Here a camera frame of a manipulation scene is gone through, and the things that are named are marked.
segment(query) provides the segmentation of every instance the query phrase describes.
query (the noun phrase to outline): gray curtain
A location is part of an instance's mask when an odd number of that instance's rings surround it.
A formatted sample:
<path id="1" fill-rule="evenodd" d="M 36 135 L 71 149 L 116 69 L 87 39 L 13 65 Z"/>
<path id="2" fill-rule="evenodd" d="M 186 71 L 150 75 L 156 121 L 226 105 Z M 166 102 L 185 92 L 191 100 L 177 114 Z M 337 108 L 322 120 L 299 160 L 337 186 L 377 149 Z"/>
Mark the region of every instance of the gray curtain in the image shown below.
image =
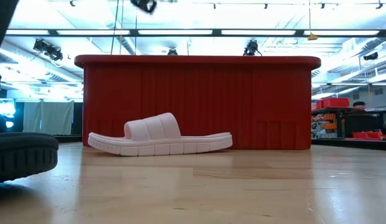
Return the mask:
<path id="1" fill-rule="evenodd" d="M 23 132 L 40 132 L 42 102 L 24 103 Z"/>
<path id="2" fill-rule="evenodd" d="M 71 134 L 74 101 L 42 104 L 41 132 L 46 134 Z"/>

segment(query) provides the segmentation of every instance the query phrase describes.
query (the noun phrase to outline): red counter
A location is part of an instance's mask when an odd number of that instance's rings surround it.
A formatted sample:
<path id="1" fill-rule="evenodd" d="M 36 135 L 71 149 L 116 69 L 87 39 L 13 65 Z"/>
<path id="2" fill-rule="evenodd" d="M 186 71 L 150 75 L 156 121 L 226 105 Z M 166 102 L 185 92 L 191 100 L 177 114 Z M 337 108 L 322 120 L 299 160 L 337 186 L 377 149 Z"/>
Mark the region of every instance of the red counter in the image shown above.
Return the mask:
<path id="1" fill-rule="evenodd" d="M 171 112 L 182 135 L 229 131 L 234 149 L 311 147 L 316 57 L 79 55 L 88 134 L 124 136 L 125 122 Z"/>

